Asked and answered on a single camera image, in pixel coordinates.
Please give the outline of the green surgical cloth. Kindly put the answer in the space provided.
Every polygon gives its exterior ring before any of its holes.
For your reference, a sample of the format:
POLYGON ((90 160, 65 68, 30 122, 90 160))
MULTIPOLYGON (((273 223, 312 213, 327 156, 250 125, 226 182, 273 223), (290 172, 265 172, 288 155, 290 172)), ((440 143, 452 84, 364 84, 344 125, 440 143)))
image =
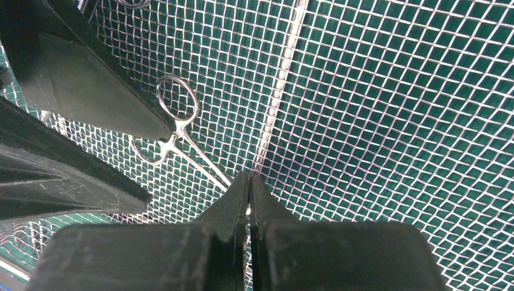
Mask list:
POLYGON ((512 1, 2 1, 2 290, 512 290, 512 1))

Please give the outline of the metal mesh tray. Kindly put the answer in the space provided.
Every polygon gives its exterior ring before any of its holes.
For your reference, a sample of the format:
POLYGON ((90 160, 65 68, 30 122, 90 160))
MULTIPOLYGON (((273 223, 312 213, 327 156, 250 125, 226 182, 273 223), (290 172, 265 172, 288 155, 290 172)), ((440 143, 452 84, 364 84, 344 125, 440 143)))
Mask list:
POLYGON ((185 80, 189 134, 308 221, 401 221, 450 290, 513 289, 512 1, 99 1, 150 95, 185 80))

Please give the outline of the surgical forceps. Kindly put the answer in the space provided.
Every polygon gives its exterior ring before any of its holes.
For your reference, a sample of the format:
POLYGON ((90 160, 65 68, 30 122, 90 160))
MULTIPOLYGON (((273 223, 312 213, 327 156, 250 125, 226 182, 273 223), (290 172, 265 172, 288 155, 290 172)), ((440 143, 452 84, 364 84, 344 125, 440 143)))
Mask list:
POLYGON ((186 160, 190 165, 195 168, 195 170, 200 171, 205 177, 207 177, 215 186, 219 187, 221 190, 226 191, 230 186, 230 180, 225 174, 219 169, 219 167, 212 162, 212 160, 207 157, 207 155, 198 147, 198 145, 194 142, 191 136, 187 133, 187 126, 193 124, 194 120, 198 117, 200 113, 200 105, 199 100, 196 96, 195 91, 180 77, 176 75, 166 74, 160 77, 156 83, 156 91, 155 96, 161 108, 171 116, 172 120, 175 122, 175 131, 172 132, 171 136, 166 141, 158 141, 157 144, 160 148, 160 154, 158 159, 150 159, 145 156, 138 149, 136 138, 132 135, 129 136, 130 147, 135 151, 137 157, 143 159, 145 162, 149 163, 153 166, 161 165, 167 159, 167 156, 170 152, 180 156, 182 159, 186 160), (166 106, 164 97, 160 94, 160 89, 163 83, 167 81, 177 82, 179 85, 183 86, 188 95, 193 100, 193 113, 186 117, 180 118, 174 115, 166 106), (195 159, 189 157, 182 149, 177 146, 177 140, 183 139, 185 143, 187 143, 190 148, 192 148, 197 155, 209 166, 209 169, 206 170, 196 162, 195 159))

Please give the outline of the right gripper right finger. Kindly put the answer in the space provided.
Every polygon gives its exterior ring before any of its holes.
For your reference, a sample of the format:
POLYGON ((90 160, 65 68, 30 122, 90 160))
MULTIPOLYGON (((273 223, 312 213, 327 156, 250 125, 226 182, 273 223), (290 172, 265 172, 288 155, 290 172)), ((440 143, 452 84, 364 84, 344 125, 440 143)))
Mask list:
POLYGON ((401 222, 301 221, 250 180, 255 290, 445 290, 425 236, 401 222))

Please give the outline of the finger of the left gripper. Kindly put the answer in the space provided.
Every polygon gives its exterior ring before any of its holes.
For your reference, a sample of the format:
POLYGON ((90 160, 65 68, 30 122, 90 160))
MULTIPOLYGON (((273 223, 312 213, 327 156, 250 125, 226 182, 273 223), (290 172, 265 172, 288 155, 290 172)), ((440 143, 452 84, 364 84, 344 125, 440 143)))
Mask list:
POLYGON ((1 44, 34 107, 155 141, 168 139, 175 129, 74 1, 2 1, 1 44))
POLYGON ((142 213, 137 182, 1 98, 1 221, 69 213, 142 213))

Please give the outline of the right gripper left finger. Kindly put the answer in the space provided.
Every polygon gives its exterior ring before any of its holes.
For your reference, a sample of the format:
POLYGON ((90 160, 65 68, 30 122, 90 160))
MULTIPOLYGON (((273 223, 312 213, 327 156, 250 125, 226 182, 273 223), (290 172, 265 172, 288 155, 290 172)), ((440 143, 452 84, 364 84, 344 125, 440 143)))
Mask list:
POLYGON ((44 249, 27 290, 244 290, 250 175, 182 224, 77 224, 44 249))

